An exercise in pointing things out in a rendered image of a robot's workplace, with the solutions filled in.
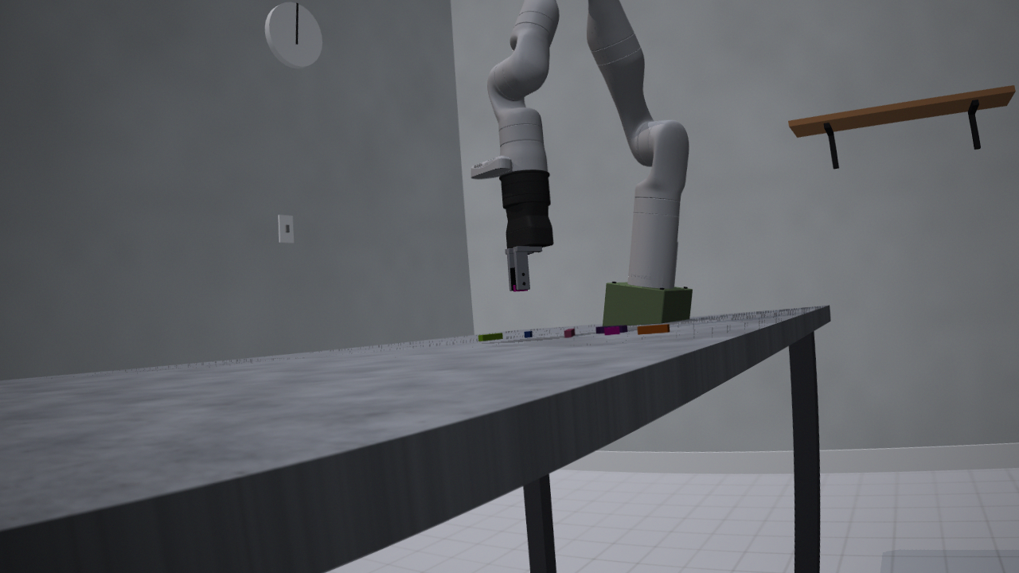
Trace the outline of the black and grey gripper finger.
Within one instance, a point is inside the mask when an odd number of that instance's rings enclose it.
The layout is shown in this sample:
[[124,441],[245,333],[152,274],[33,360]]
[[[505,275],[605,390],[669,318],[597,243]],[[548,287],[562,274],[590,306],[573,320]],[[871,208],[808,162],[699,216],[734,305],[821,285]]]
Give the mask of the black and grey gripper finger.
[[507,255],[507,274],[509,275],[509,291],[513,291],[514,284],[514,256],[513,249],[505,249]]
[[542,247],[514,247],[514,287],[516,290],[530,290],[528,251],[542,251]]

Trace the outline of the orange rod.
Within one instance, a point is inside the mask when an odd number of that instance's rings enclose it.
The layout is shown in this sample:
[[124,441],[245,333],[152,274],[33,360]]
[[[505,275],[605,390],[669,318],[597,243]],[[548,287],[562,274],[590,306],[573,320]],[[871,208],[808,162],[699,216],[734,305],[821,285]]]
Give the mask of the orange rod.
[[671,324],[638,326],[638,334],[668,333],[669,331],[671,331]]

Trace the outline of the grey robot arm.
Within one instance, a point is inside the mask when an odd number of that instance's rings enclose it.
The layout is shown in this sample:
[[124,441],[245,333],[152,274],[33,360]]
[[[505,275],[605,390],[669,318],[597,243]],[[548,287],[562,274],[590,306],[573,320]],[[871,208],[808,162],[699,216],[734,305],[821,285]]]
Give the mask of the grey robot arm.
[[[556,0],[524,0],[509,36],[513,54],[490,70],[487,81],[500,146],[519,140],[545,144],[540,114],[525,107],[525,96],[549,75],[549,47],[557,27]],[[673,289],[688,135],[676,120],[653,121],[643,95],[644,56],[619,0],[588,0],[587,41],[607,81],[634,159],[642,166],[653,162],[649,177],[634,187],[627,284]]]

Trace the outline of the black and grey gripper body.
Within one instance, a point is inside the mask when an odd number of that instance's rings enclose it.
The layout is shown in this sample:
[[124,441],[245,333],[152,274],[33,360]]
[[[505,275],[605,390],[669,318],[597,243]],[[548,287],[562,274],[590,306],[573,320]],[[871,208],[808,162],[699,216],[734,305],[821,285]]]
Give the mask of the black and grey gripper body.
[[551,246],[550,173],[545,144],[536,140],[508,142],[500,146],[498,158],[472,166],[472,179],[494,177],[502,183],[507,249]]

